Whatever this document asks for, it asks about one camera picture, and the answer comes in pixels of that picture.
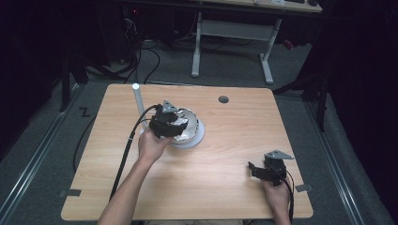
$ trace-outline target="wire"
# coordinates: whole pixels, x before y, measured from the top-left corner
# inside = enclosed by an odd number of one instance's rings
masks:
[[[180,40],[179,42],[175,42],[175,44],[178,45],[178,46],[181,46],[181,47],[190,47],[190,46],[193,46],[193,45],[195,45],[196,41],[195,41],[195,40],[190,40],[191,38],[187,38],[187,39],[185,39],[185,40]],[[190,44],[181,44],[180,42],[183,42],[183,41],[189,41]]]
[[[189,35],[192,33],[193,27],[195,26],[195,22],[196,22],[197,16],[198,16],[198,13],[196,12],[196,13],[195,13],[195,17],[193,18],[193,22],[192,22],[191,29],[190,29],[190,31],[187,33],[187,35],[186,35],[185,37],[180,38],[180,39],[176,39],[175,42],[178,42],[178,41],[180,41],[180,40],[185,40],[185,39],[190,39],[190,38],[196,37],[196,35],[192,35],[192,36],[190,36],[190,37],[189,37]]]
[[[77,171],[76,157],[77,157],[77,152],[79,151],[80,144],[82,143],[83,137],[84,137],[85,133],[88,131],[88,128],[90,128],[91,124],[94,122],[94,120],[95,120],[96,118],[97,118],[97,115],[95,115],[95,116],[91,119],[90,123],[88,123],[88,125],[85,127],[85,129],[84,129],[82,135],[80,136],[79,141],[77,142],[77,145],[76,145],[76,148],[75,148],[75,151],[74,151],[74,154],[73,154],[73,164],[72,164],[72,165],[73,165],[73,171],[74,171],[74,173],[76,173],[76,171]]]
[[[134,135],[135,135],[135,130],[136,130],[136,129],[138,128],[138,126],[142,123],[142,120],[143,120],[144,116],[145,116],[150,110],[156,109],[156,108],[159,108],[159,107],[160,107],[160,105],[153,105],[153,106],[147,108],[147,109],[141,114],[141,116],[140,116],[140,118],[137,120],[137,122],[135,123],[135,126],[134,126],[134,128],[132,129],[131,134],[130,134],[130,136],[129,136],[129,140],[127,141],[126,148],[125,148],[125,151],[124,151],[124,154],[123,154],[123,157],[122,157],[122,161],[120,162],[119,170],[118,170],[118,172],[117,172],[117,176],[116,176],[116,179],[115,179],[115,182],[114,182],[114,186],[113,186],[112,192],[111,192],[111,197],[110,197],[109,200],[111,200],[112,197],[114,197],[114,194],[115,194],[115,192],[116,192],[116,190],[117,190],[117,187],[118,187],[118,185],[119,185],[120,176],[122,175],[124,166],[125,166],[125,164],[126,164],[127,156],[129,155],[129,151],[130,151],[132,139],[134,138]]]
[[[221,48],[223,45],[224,45],[224,38],[222,38],[221,40],[219,39],[219,38],[210,38],[210,37],[207,37],[207,38],[204,38],[204,40],[207,40],[209,43],[211,43],[211,44],[214,44],[214,43],[217,43],[217,42],[220,42],[220,44],[219,44],[219,46],[217,46],[217,47],[215,47],[215,48],[206,48],[206,47],[204,47],[204,45],[202,44],[202,42],[201,42],[201,49],[203,49],[203,50],[205,50],[205,51],[216,51],[216,50],[218,50],[219,48]]]
[[[139,65],[140,62],[141,62],[141,47],[140,47],[139,50],[140,50],[140,51],[139,51],[139,56],[138,56],[138,58],[137,58],[136,55],[134,55],[134,59],[135,59],[136,64],[135,64],[134,68],[131,69],[129,75],[125,78],[125,81],[124,81],[123,83],[127,83],[127,82],[129,81],[129,78],[130,78],[130,76],[132,75],[132,73],[133,73],[134,71],[135,71],[134,82],[135,82],[135,83],[138,82],[138,81],[137,81],[137,69],[138,69],[138,65]]]
[[[275,168],[273,168],[272,165],[269,164],[269,166],[271,167],[271,169],[272,169],[274,172],[276,172],[276,174],[278,174],[279,178],[286,184],[287,188],[289,189],[289,193],[290,193],[289,219],[290,219],[290,223],[292,223],[292,222],[293,222],[293,210],[294,210],[294,205],[295,205],[293,189],[292,189],[292,188],[290,187],[290,185],[287,183],[286,179],[283,178],[283,177],[278,173],[278,171],[275,170]],[[286,171],[286,172],[289,174],[290,178],[292,179],[292,185],[293,185],[292,187],[294,187],[294,186],[295,186],[295,181],[293,180],[292,175],[290,174],[289,171]]]
[[[156,66],[152,69],[152,71],[149,72],[148,75],[146,75],[145,79],[144,79],[144,84],[146,84],[146,81],[148,80],[149,76],[152,75],[152,73],[158,68],[159,64],[161,63],[161,57],[159,56],[159,54],[151,49],[147,49],[148,51],[153,52],[154,54],[156,54],[158,56],[158,63],[156,64]]]
[[[150,119],[145,119],[145,120],[141,120],[140,123],[143,123],[144,121],[149,121]]]
[[[245,45],[250,45],[253,42],[259,42],[259,40],[250,39],[250,40],[247,40],[245,43],[238,43],[238,42],[236,42],[236,40],[237,40],[236,38],[226,38],[225,43],[231,44],[231,45],[245,46]]]
[[[134,82],[135,83],[138,83],[138,65],[140,65],[140,63],[141,63],[141,58],[142,58],[142,55],[141,55],[141,52],[142,52],[142,46],[143,45],[141,45],[140,46],[140,51],[139,51],[139,54],[138,54],[138,63],[137,63],[137,68],[135,69],[135,74],[134,74]]]
[[[109,70],[108,68],[105,68],[105,67],[100,66],[100,65],[96,65],[94,62],[90,62],[90,61],[85,60],[85,62],[87,62],[88,65],[93,65],[94,68],[99,71],[99,72],[96,72],[96,71],[93,71],[92,69],[86,67],[85,71],[87,73],[90,73],[90,74],[93,74],[93,75],[96,75],[96,76],[107,76],[107,77],[110,77],[112,79],[124,80],[126,82],[128,78],[125,78],[125,77],[122,77],[122,76],[119,76],[119,75],[123,74],[125,72],[128,72],[129,70],[134,71],[136,69],[136,67],[138,66],[138,62],[136,60],[136,58],[137,58],[136,50],[138,48],[141,48],[141,46],[140,46],[142,44],[141,39],[142,39],[142,35],[144,33],[143,31],[141,31],[141,29],[139,29],[139,27],[143,26],[143,21],[139,20],[139,22],[137,23],[138,27],[130,19],[126,19],[125,21],[128,22],[129,25],[130,25],[128,30],[130,30],[132,26],[134,27],[133,28],[134,32],[133,32],[133,35],[131,37],[133,41],[130,41],[128,43],[128,52],[127,52],[128,56],[127,57],[131,58],[129,65],[124,67],[124,68],[121,68],[118,71],[113,72],[113,71]]]

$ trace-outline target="desk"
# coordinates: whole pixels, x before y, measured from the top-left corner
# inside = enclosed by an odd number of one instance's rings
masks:
[[[303,4],[285,2],[284,5],[278,5],[272,3],[271,0],[259,0],[256,5],[253,0],[204,0],[200,1],[199,4],[203,2],[209,3],[219,3],[219,4],[230,4],[238,5],[244,7],[253,8],[273,8],[281,10],[294,10],[301,12],[316,12],[320,13],[322,8],[317,5],[315,7],[310,6],[307,1]],[[273,84],[272,74],[269,69],[268,58],[271,53],[272,46],[274,44],[275,38],[278,35],[282,20],[277,19],[273,26],[266,25],[255,25],[247,23],[238,22],[220,22],[213,20],[202,20],[202,13],[198,13],[198,21],[196,28],[196,45],[193,54],[192,62],[192,73],[193,77],[199,76],[200,68],[200,41],[202,35],[208,36],[219,36],[227,38],[245,38],[266,41],[268,45],[264,49],[264,53],[260,54],[260,62],[263,67],[264,76],[267,84]]]
[[[145,108],[165,98],[193,110],[206,127],[202,142],[190,150],[167,146],[143,183],[133,219],[272,218],[265,191],[250,176],[248,161],[262,167],[275,149],[294,156],[274,96],[265,88],[141,85]],[[226,104],[219,96],[229,97]],[[138,119],[131,85],[111,84],[104,96],[71,189],[64,220],[97,220],[109,201],[131,129]],[[122,173],[138,157],[138,135]],[[295,160],[285,165],[295,184],[303,181]],[[313,208],[306,192],[295,191],[295,218]]]

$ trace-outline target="gray floor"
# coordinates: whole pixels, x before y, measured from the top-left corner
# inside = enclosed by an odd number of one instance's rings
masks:
[[[266,87],[276,89],[295,80],[299,69],[311,46],[300,46],[289,51],[282,45],[273,48],[269,58],[274,84],[265,84],[261,65],[258,61],[261,42],[248,45],[222,45],[217,51],[202,51],[201,74],[191,77],[193,46],[183,42],[186,47],[174,48],[159,44],[153,50],[161,57],[161,63],[148,80],[148,83],[185,83],[195,85]],[[204,44],[206,48],[216,48],[217,43]],[[157,56],[150,51],[142,51],[142,62],[138,67],[139,82],[157,64]],[[52,141],[45,147],[45,158],[33,172],[33,180],[27,183],[23,196],[17,199],[16,208],[10,208],[5,224],[95,224],[95,221],[66,222],[60,217],[65,201],[59,193],[70,187],[73,179],[73,154],[84,129],[97,113],[106,87],[109,83],[120,83],[103,77],[90,76],[85,86],[79,86],[73,92],[74,102],[67,113],[59,113],[61,106],[61,87],[56,86],[54,95],[32,117],[30,125],[15,144],[8,156],[0,164],[0,203],[8,202],[8,194],[16,185],[31,157],[38,151],[46,132],[56,118],[63,118]],[[314,208],[311,218],[295,219],[294,224],[393,224],[386,209],[378,199],[372,183],[362,169],[349,144],[344,130],[334,111],[332,100],[328,99],[325,116],[325,133],[320,133],[314,125],[311,114],[313,103],[304,103],[299,92],[288,92],[276,96],[283,123],[297,158],[298,166],[306,184],[312,185],[309,192]],[[87,108],[90,117],[84,117]],[[84,135],[78,149],[78,159],[84,151],[89,131]],[[339,169],[349,188],[350,198],[359,209],[360,221],[353,221],[338,189],[339,182],[330,168],[329,148],[335,157]],[[259,220],[255,224],[272,224],[268,220]]]

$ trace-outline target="hand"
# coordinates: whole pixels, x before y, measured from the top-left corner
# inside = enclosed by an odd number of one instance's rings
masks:
[[[289,179],[286,179],[287,184],[290,186]],[[290,224],[289,220],[289,197],[290,191],[287,185],[282,182],[277,187],[272,185],[272,182],[261,180],[261,183],[266,190],[267,202],[272,209],[276,224]]]
[[[139,159],[154,163],[164,152],[164,148],[173,138],[158,139],[148,127],[138,142]]]

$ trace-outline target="tabletop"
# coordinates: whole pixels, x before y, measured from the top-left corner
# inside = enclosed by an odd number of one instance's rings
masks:
[[[149,84],[140,89],[145,108],[167,99],[195,112],[206,133],[192,149],[166,147],[143,183],[133,219],[272,218],[260,180],[248,168],[248,161],[263,167],[264,154],[273,150],[294,156],[271,90]],[[220,96],[229,101],[220,103]],[[64,220],[100,217],[138,117],[131,85],[111,84],[70,187],[81,193],[67,197]],[[138,134],[120,183],[138,157],[137,143]],[[285,165],[295,185],[302,185],[297,162]],[[295,191],[294,218],[312,214],[308,194]]]
[[[301,11],[301,12],[322,12],[322,8],[318,5],[315,7],[310,6],[308,4],[308,0],[304,3],[294,3],[284,1],[284,4],[279,4],[277,1],[272,0],[203,0],[203,2],[208,3],[219,3],[219,4],[230,4],[230,5],[239,5],[246,7],[261,7],[261,8],[274,8],[274,9],[283,9],[283,10],[293,10],[293,11]]]

